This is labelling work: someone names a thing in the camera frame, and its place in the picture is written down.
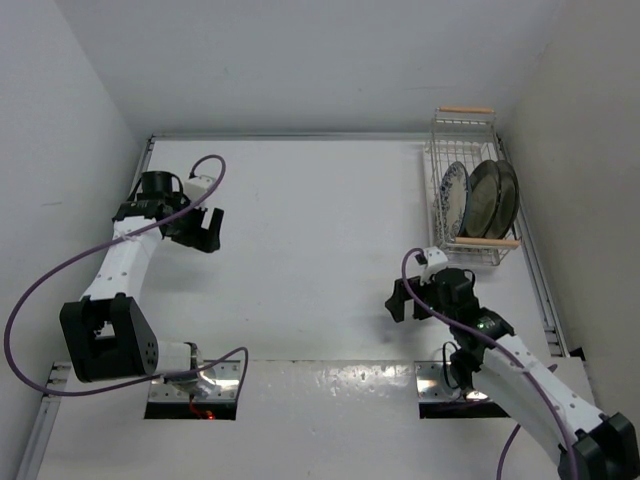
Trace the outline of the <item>dark rim patterned plate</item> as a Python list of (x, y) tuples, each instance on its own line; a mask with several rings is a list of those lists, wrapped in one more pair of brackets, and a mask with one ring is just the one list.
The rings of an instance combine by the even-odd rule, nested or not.
[(496, 161), (485, 160), (470, 176), (471, 199), (464, 233), (467, 237), (481, 238), (491, 226), (500, 199), (501, 176)]

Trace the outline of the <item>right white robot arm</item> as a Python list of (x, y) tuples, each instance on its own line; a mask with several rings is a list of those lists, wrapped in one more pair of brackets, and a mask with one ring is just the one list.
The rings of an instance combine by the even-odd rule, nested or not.
[(445, 268), (399, 278), (385, 307), (395, 322), (413, 302), (417, 320), (445, 323), (457, 345), (448, 374), (455, 389), (479, 391), (529, 433), (563, 479), (636, 479), (636, 430), (620, 413), (608, 415), (584, 400), (542, 364), (514, 328), (481, 306), (471, 271)]

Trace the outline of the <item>metallic rim cream plate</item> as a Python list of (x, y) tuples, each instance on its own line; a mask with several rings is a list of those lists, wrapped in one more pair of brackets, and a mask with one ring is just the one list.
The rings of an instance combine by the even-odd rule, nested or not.
[(505, 160), (497, 162), (500, 171), (500, 198), (487, 239), (503, 239), (511, 230), (520, 205), (519, 181), (513, 167)]

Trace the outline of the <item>blue floral plate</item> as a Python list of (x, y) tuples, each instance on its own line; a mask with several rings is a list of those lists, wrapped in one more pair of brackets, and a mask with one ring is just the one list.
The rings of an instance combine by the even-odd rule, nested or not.
[(439, 187), (440, 223), (444, 240), (452, 242), (464, 230), (470, 205), (471, 185), (465, 165), (453, 162)]

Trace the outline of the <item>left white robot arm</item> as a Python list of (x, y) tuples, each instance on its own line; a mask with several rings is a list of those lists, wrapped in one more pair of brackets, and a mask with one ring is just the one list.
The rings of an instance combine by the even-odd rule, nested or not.
[(164, 239), (204, 253), (220, 248), (221, 209), (208, 209), (215, 178), (144, 173), (113, 217), (114, 245), (81, 299), (59, 318), (76, 376), (83, 383), (170, 374), (195, 378), (197, 347), (157, 339), (139, 305), (150, 261)]

